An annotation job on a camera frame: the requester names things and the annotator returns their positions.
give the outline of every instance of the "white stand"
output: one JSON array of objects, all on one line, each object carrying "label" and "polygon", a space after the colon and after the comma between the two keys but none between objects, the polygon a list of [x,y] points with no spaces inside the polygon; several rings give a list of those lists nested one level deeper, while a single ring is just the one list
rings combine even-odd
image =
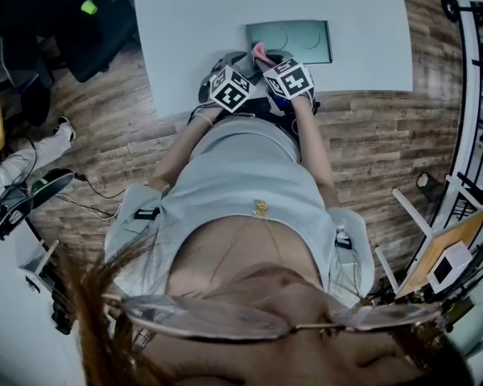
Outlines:
[{"label": "white stand", "polygon": [[59,243],[60,243],[59,239],[55,239],[54,243],[52,243],[52,246],[50,246],[48,251],[44,252],[43,250],[44,240],[41,240],[39,242],[39,246],[41,250],[43,250],[43,255],[35,257],[32,261],[20,267],[20,270],[25,274],[25,277],[28,277],[35,284],[40,283],[49,291],[52,291],[51,282],[46,282],[39,275],[41,274],[43,267],[45,267],[45,265],[48,263],[50,256],[54,253],[54,250],[56,250]]},{"label": "white stand", "polygon": [[[469,193],[469,191],[467,191],[467,189],[461,186],[459,182],[453,182],[452,177],[450,175],[445,176],[445,179],[449,182],[449,188],[453,188],[459,191],[468,200],[468,202],[472,204],[478,211],[483,210],[483,206],[474,198],[474,196],[472,196]],[[386,276],[388,277],[388,280],[390,281],[392,289],[394,290],[394,293],[397,294],[408,282],[409,277],[411,276],[411,272],[415,270],[415,266],[418,264],[420,259],[422,259],[422,256],[427,251],[427,248],[429,247],[431,241],[433,240],[433,237],[438,236],[441,232],[444,231],[444,229],[442,228],[439,231],[433,230],[433,228],[427,223],[427,221],[422,217],[422,215],[413,207],[410,201],[398,189],[393,189],[392,195],[394,195],[394,197],[401,203],[401,205],[410,214],[411,218],[418,224],[418,226],[422,229],[422,231],[426,235],[426,239],[424,240],[424,243],[421,249],[417,253],[411,267],[408,269],[406,279],[404,279],[404,282],[400,286],[395,280],[394,273],[392,272],[392,269],[388,264],[388,261],[386,261],[384,252],[381,250],[380,247],[377,247],[375,249],[376,255],[378,256],[378,259],[383,266],[383,269],[385,271]]]}]

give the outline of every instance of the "white wall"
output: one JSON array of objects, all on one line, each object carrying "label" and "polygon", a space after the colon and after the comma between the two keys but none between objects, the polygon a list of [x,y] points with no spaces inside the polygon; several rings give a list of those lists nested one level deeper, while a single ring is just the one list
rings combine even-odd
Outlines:
[{"label": "white wall", "polygon": [[474,307],[455,326],[449,338],[466,353],[483,337],[483,280],[471,292]]},{"label": "white wall", "polygon": [[81,386],[78,327],[57,331],[50,294],[30,289],[18,269],[37,244],[26,224],[0,242],[0,386]]}]

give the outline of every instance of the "pink object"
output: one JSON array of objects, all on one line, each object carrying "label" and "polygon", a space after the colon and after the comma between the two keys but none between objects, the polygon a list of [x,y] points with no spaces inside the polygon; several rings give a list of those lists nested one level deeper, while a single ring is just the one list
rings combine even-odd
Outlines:
[{"label": "pink object", "polygon": [[252,56],[255,59],[260,59],[261,61],[265,62],[270,67],[275,67],[277,64],[266,57],[266,48],[265,43],[258,43],[252,49]]}]

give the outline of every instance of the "white table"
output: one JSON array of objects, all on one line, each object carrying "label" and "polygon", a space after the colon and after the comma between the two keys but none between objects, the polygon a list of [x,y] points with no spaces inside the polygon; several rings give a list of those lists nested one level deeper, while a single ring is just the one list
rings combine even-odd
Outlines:
[{"label": "white table", "polygon": [[404,0],[135,0],[160,116],[194,107],[225,53],[249,50],[246,24],[328,20],[331,64],[308,65],[317,91],[412,90]]}]

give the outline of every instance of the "black cable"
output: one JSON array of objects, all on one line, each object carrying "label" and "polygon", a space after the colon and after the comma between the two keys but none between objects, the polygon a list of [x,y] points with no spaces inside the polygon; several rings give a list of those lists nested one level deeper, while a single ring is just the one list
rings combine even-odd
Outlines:
[{"label": "black cable", "polygon": [[125,192],[125,190],[127,189],[123,189],[122,191],[120,191],[120,193],[117,193],[116,195],[114,196],[104,196],[102,193],[100,193],[99,191],[96,191],[95,188],[91,185],[91,183],[89,182],[88,179],[85,180],[87,182],[87,184],[91,187],[91,190],[93,190],[95,193],[97,193],[100,197],[103,197],[104,199],[114,199],[115,197],[118,197],[119,195],[121,195],[122,193]]},{"label": "black cable", "polygon": [[34,164],[32,165],[31,170],[29,171],[29,174],[24,179],[22,179],[21,183],[17,184],[17,186],[16,186],[17,189],[22,185],[22,183],[25,180],[27,180],[29,177],[31,177],[32,172],[34,171],[35,165],[38,163],[38,152],[36,151],[36,148],[34,146],[34,142],[30,138],[28,138],[27,136],[19,136],[18,138],[26,138],[31,143],[32,149],[34,150]]},{"label": "black cable", "polygon": [[113,214],[108,213],[107,211],[102,211],[102,210],[100,210],[100,209],[97,209],[96,207],[85,206],[84,204],[80,204],[80,203],[77,203],[77,202],[73,202],[73,201],[71,201],[71,200],[66,200],[66,199],[63,199],[62,197],[59,197],[59,196],[56,196],[56,198],[57,198],[57,199],[59,199],[59,200],[63,200],[63,201],[64,201],[64,202],[66,202],[66,203],[75,204],[75,205],[80,206],[80,207],[85,207],[85,208],[87,208],[87,209],[89,209],[89,210],[99,211],[99,212],[100,212],[100,213],[102,213],[103,215],[106,215],[106,216],[109,216],[109,217],[114,217],[114,215],[113,215]]},{"label": "black cable", "polygon": [[221,107],[219,104],[215,103],[214,101],[210,102],[210,103],[204,103],[202,105],[198,105],[196,106],[192,112],[190,113],[190,118],[188,119],[188,124],[190,124],[195,116],[195,112],[198,110],[198,109],[213,109],[215,107]]}]

